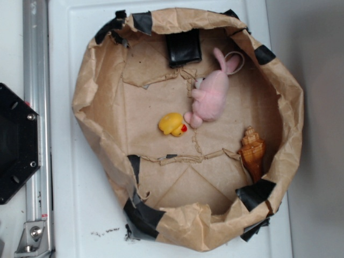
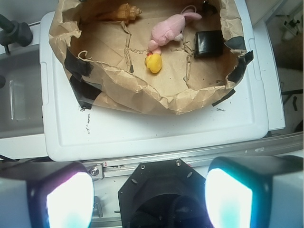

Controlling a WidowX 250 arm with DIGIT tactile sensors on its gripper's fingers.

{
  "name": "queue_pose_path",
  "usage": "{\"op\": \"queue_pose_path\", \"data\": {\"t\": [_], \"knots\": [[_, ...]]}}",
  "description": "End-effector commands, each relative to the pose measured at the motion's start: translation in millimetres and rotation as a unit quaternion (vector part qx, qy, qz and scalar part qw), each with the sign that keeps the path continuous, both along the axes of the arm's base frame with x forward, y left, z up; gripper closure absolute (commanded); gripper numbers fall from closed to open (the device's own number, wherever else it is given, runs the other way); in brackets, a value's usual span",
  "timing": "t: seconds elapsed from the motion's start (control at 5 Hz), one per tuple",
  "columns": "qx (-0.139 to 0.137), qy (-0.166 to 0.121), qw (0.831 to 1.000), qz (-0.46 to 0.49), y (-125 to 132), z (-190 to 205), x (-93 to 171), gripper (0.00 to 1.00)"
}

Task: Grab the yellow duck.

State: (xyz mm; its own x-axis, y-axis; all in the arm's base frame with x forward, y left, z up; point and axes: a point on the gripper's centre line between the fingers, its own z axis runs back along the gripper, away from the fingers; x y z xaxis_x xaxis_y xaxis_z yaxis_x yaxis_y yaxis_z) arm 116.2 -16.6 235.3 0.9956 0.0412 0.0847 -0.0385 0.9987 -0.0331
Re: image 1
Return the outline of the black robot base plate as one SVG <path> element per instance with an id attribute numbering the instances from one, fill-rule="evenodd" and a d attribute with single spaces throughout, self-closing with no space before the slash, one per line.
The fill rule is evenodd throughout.
<path id="1" fill-rule="evenodd" d="M 39 115 L 1 83 L 1 204 L 39 169 Z"/>

